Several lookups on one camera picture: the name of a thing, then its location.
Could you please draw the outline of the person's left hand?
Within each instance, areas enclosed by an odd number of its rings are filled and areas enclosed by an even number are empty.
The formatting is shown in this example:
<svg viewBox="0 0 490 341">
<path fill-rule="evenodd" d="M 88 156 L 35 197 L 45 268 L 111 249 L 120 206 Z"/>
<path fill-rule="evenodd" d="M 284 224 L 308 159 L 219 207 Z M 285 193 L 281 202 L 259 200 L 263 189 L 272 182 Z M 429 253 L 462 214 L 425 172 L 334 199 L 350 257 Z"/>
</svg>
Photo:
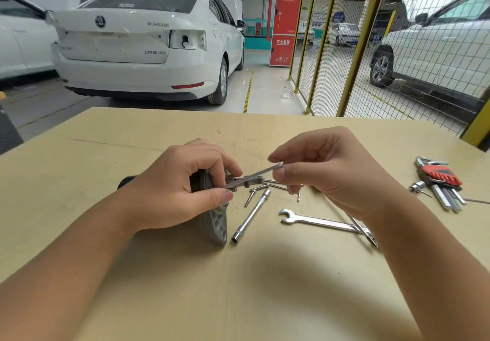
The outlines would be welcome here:
<svg viewBox="0 0 490 341">
<path fill-rule="evenodd" d="M 142 174 L 121 189 L 128 231 L 168 228 L 205 211 L 186 211 L 186 197 L 193 193 L 190 176 L 208 170 L 214 187 L 225 189 L 225 170 L 240 177 L 242 168 L 224 149 L 198 138 L 170 146 Z"/>
</svg>

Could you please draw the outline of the person's right hand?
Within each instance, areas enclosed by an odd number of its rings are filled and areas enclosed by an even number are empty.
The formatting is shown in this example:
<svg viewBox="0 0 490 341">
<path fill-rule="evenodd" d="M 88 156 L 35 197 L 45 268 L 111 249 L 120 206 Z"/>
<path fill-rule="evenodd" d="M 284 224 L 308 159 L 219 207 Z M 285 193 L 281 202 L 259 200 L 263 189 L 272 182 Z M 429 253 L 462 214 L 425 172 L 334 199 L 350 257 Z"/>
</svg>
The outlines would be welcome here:
<svg viewBox="0 0 490 341">
<path fill-rule="evenodd" d="M 384 212 L 390 188 L 395 184 L 346 127 L 300 133 L 278 146 L 267 159 L 271 163 L 307 163 L 308 183 L 285 184 L 291 192 L 301 185 L 312 186 L 365 224 Z"/>
</svg>

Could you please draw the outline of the grey metal part black handle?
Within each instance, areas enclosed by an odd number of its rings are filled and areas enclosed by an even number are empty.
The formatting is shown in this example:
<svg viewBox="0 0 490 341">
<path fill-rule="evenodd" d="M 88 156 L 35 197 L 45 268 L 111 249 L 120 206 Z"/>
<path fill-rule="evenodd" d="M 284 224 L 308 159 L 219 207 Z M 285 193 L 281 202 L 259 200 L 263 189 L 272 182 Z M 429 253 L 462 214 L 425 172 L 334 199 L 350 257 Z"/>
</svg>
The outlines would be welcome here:
<svg viewBox="0 0 490 341">
<path fill-rule="evenodd" d="M 250 188 L 251 186 L 262 184 L 263 176 L 258 175 L 255 177 L 245 176 L 246 180 L 242 178 L 236 178 L 230 174 L 229 171 L 225 171 L 225 181 L 226 184 L 238 183 L 232 185 L 229 190 L 235 192 L 238 187 Z M 198 170 L 193 173 L 190 178 L 190 186 L 192 192 L 197 192 L 201 190 L 212 189 L 214 187 L 212 177 L 208 170 Z M 224 205 L 206 211 L 199 214 L 195 219 L 199 222 L 199 225 L 205 235 L 206 239 L 214 244 L 224 246 L 227 243 L 227 207 L 229 202 Z"/>
</svg>

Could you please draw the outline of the thin silver hex key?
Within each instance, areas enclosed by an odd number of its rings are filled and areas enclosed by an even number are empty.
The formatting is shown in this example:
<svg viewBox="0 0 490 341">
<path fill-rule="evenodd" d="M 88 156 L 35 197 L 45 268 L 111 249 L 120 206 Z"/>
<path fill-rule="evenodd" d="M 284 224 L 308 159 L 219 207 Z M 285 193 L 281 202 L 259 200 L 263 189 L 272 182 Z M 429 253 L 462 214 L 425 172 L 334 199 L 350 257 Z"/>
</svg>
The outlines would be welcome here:
<svg viewBox="0 0 490 341">
<path fill-rule="evenodd" d="M 237 187 L 244 186 L 249 188 L 251 185 L 260 184 L 263 181 L 263 175 L 268 172 L 280 169 L 284 166 L 284 162 L 279 162 L 273 166 L 270 166 L 266 169 L 260 170 L 251 175 L 243 176 L 241 178 L 233 178 L 226 181 L 225 189 L 229 189 L 235 191 Z"/>
</svg>

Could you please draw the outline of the person's left forearm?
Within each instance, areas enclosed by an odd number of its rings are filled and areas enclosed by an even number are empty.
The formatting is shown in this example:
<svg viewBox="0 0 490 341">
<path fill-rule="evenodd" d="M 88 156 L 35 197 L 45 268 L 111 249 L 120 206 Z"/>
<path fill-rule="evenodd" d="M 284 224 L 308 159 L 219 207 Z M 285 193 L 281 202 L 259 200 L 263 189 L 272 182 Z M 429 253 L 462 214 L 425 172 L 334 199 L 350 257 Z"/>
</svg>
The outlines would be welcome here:
<svg viewBox="0 0 490 341">
<path fill-rule="evenodd" d="M 129 190 L 89 208 L 0 283 L 0 341 L 70 341 L 116 255 L 136 232 Z"/>
</svg>

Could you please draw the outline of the person's right forearm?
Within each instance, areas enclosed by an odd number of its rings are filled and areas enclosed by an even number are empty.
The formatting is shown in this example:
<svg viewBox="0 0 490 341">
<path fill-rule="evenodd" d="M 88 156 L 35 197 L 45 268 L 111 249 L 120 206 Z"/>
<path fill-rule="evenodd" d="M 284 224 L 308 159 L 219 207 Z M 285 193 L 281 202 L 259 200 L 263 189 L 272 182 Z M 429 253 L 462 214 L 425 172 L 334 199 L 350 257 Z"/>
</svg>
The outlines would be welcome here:
<svg viewBox="0 0 490 341">
<path fill-rule="evenodd" d="M 349 204 L 384 258 L 424 341 L 490 341 L 488 271 L 413 195 Z"/>
</svg>

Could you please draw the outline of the silver socket wrench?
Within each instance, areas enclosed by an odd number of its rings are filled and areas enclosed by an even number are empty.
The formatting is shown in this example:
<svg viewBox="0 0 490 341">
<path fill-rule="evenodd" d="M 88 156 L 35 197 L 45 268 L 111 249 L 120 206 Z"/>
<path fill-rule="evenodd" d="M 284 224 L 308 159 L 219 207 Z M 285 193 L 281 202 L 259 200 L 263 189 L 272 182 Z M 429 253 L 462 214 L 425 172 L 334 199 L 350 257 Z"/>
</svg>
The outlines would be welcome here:
<svg viewBox="0 0 490 341">
<path fill-rule="evenodd" d="M 235 234 L 231 237 L 231 240 L 233 243 L 237 244 L 242 236 L 244 235 L 246 229 L 248 226 L 251 224 L 251 222 L 254 220 L 256 214 L 260 211 L 264 203 L 268 200 L 269 196 L 271 194 L 270 189 L 266 189 L 264 193 L 260 196 L 259 201 L 257 204 L 254 206 L 254 208 L 251 210 L 251 212 L 248 214 L 246 219 L 243 221 L 243 223 L 238 227 L 236 230 Z"/>
</svg>

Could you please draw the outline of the silver open-end wrench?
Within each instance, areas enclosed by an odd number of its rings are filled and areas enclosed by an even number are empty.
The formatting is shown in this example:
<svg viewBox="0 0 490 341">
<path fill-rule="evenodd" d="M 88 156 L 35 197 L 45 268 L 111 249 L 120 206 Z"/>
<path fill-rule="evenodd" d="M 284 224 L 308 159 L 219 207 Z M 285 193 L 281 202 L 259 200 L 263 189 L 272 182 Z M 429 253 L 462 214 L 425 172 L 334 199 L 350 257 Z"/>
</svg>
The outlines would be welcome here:
<svg viewBox="0 0 490 341">
<path fill-rule="evenodd" d="M 279 214 L 283 216 L 281 222 L 284 224 L 291 225 L 295 223 L 304 223 L 304 224 L 337 229 L 340 231 L 363 234 L 355 224 L 299 215 L 299 214 L 295 214 L 290 209 L 282 209 L 280 210 Z"/>
</svg>

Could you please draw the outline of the long silver hex key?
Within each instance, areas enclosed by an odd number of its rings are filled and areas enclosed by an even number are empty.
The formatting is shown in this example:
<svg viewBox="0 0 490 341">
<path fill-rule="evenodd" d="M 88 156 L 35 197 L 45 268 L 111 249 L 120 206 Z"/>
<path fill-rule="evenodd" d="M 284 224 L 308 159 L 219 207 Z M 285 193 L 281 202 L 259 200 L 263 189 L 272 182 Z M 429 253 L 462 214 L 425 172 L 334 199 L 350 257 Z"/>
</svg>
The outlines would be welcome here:
<svg viewBox="0 0 490 341">
<path fill-rule="evenodd" d="M 351 221 L 352 225 L 356 228 L 356 230 L 367 239 L 372 247 L 379 251 L 380 247 L 371 232 L 367 231 L 365 227 L 363 227 L 355 218 L 350 216 L 347 212 L 345 212 L 345 214 Z"/>
</svg>

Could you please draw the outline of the small silver socket bit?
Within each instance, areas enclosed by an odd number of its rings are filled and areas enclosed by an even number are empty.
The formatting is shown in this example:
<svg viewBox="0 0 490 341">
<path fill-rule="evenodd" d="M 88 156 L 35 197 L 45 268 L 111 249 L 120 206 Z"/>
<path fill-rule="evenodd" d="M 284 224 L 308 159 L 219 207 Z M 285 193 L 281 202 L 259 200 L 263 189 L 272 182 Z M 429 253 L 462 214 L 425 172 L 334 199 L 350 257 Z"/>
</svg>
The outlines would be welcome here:
<svg viewBox="0 0 490 341">
<path fill-rule="evenodd" d="M 427 185 L 424 181 L 417 181 L 417 182 L 411 184 L 407 189 L 414 195 L 423 194 L 423 195 L 426 195 L 426 196 L 432 198 L 432 195 L 430 195 L 429 193 L 427 193 L 425 191 L 426 188 L 427 188 Z"/>
</svg>

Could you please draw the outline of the teal counter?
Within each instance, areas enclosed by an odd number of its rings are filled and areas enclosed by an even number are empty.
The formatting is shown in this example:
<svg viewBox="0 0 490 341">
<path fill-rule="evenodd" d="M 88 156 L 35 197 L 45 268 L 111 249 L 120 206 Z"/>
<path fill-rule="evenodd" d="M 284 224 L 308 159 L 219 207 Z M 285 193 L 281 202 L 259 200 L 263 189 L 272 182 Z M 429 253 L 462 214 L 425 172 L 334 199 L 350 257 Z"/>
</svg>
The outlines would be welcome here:
<svg viewBox="0 0 490 341">
<path fill-rule="evenodd" d="M 267 20 L 244 18 L 245 27 L 244 47 L 246 50 L 268 51 L 271 47 L 270 41 L 267 40 Z"/>
</svg>

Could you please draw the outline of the hex key set red holder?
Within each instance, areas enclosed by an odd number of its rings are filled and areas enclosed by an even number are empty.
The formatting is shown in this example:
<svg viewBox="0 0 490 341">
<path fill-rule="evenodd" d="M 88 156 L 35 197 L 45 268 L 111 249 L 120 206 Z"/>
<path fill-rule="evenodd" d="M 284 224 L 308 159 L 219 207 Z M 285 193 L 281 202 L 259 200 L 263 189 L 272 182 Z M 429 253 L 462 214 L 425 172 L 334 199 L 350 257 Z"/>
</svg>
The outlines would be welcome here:
<svg viewBox="0 0 490 341">
<path fill-rule="evenodd" d="M 462 181 L 449 168 L 449 163 L 416 157 L 414 165 L 420 181 L 425 184 L 445 211 L 460 213 L 466 201 L 460 195 Z"/>
</svg>

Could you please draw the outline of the yellow metal mesh fence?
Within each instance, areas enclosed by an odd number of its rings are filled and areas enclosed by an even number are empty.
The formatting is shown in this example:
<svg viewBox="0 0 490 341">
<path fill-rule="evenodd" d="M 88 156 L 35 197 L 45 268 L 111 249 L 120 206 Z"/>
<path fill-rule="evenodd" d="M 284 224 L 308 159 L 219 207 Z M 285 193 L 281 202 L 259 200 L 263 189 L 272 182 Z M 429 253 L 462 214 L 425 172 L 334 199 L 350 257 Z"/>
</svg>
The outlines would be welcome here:
<svg viewBox="0 0 490 341">
<path fill-rule="evenodd" d="M 287 98 L 300 98 L 304 115 L 427 121 L 490 152 L 490 97 L 466 110 L 423 87 L 395 79 L 388 87 L 370 83 L 370 64 L 381 39 L 408 28 L 419 8 L 437 9 L 452 0 L 302 0 Z M 360 29 L 356 46 L 327 43 L 335 23 Z"/>
</svg>

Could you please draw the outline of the white sedan car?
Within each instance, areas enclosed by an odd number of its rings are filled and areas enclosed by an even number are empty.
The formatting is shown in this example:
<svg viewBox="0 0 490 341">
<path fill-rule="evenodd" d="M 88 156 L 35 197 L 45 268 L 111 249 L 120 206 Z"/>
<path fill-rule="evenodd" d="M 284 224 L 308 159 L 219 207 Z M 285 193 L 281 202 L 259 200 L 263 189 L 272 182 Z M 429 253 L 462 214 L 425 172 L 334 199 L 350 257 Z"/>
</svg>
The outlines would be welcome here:
<svg viewBox="0 0 490 341">
<path fill-rule="evenodd" d="M 244 65 L 241 0 L 87 0 L 49 12 L 52 60 L 81 96 L 225 103 Z"/>
</svg>

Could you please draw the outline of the white suv car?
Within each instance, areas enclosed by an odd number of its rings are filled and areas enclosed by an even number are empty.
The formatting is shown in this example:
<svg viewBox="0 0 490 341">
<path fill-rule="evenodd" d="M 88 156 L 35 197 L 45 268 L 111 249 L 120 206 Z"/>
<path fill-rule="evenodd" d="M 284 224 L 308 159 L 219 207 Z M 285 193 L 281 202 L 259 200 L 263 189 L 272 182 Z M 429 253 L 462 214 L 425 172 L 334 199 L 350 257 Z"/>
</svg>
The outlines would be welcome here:
<svg viewBox="0 0 490 341">
<path fill-rule="evenodd" d="M 373 86 L 403 79 L 477 111 L 490 97 L 490 0 L 452 0 L 434 10 L 419 4 L 410 27 L 381 39 L 370 68 Z"/>
</svg>

